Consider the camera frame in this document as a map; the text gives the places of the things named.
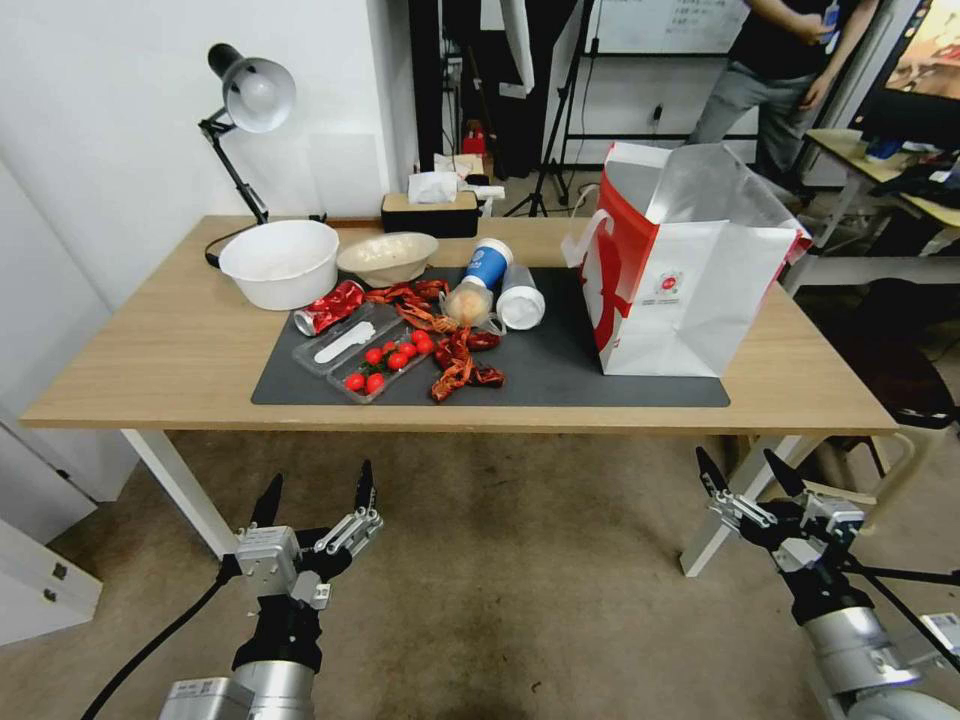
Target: chair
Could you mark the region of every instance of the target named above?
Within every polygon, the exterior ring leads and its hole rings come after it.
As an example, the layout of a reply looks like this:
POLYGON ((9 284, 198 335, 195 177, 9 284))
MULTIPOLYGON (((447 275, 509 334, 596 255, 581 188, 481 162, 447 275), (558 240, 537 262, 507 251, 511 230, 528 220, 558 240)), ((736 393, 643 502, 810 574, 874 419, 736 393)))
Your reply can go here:
POLYGON ((899 427, 893 438, 902 453, 887 469, 872 438, 836 439, 849 451, 870 447, 881 480, 876 505, 868 512, 864 532, 875 529, 894 501, 920 477, 956 418, 956 403, 936 367, 914 346, 922 313, 912 313, 917 286, 902 280, 873 283, 860 306, 848 317, 820 325, 837 352, 876 396, 899 427))

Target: red soda can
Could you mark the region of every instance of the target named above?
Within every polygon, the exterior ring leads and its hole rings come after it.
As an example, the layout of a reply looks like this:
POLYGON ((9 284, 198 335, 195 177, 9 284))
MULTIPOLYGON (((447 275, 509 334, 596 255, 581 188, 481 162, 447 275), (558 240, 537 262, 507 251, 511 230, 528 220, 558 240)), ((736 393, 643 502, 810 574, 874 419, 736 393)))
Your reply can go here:
POLYGON ((343 320, 361 305, 363 288, 353 280, 344 280, 319 300, 297 310, 293 314, 293 321, 297 330, 313 337, 343 320))

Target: gray pants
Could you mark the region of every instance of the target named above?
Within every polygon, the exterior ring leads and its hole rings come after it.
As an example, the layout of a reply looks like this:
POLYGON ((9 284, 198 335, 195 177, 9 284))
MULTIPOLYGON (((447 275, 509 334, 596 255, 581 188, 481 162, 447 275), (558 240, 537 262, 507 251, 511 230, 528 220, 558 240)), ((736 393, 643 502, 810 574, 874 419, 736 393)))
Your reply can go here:
POLYGON ((750 108, 760 106, 757 129, 757 172, 774 181, 793 167, 803 133, 813 125, 816 110, 798 110, 816 75, 786 80, 762 78, 746 65, 731 61, 713 86, 688 144, 720 142, 750 108))

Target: white plastic bowl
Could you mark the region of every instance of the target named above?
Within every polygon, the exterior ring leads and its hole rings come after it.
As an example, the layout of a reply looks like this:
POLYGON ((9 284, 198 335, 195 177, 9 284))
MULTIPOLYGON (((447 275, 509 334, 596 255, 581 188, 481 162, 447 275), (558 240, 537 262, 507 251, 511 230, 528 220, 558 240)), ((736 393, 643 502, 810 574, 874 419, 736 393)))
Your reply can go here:
POLYGON ((314 220, 278 220, 237 235, 220 253, 220 269, 264 310, 293 310, 333 290, 337 231, 314 220))
POLYGON ((422 275, 439 247, 433 235, 387 233, 346 248, 337 258, 344 272, 356 273, 370 287, 389 287, 422 275))

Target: hand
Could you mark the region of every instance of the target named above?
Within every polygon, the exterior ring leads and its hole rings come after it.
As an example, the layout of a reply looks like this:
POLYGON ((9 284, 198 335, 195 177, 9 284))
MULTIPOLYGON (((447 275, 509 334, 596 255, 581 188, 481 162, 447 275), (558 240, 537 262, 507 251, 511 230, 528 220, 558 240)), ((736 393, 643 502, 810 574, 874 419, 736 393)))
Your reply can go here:
POLYGON ((823 18, 817 13, 798 15, 790 28, 790 31, 807 45, 816 45, 824 34, 832 30, 833 28, 823 24, 823 18))
POLYGON ((803 96, 803 100, 800 101, 797 109, 812 110, 822 103, 823 99, 827 96, 827 91, 830 89, 830 82, 832 80, 833 78, 826 74, 818 76, 816 80, 810 83, 810 87, 807 88, 807 94, 803 96))

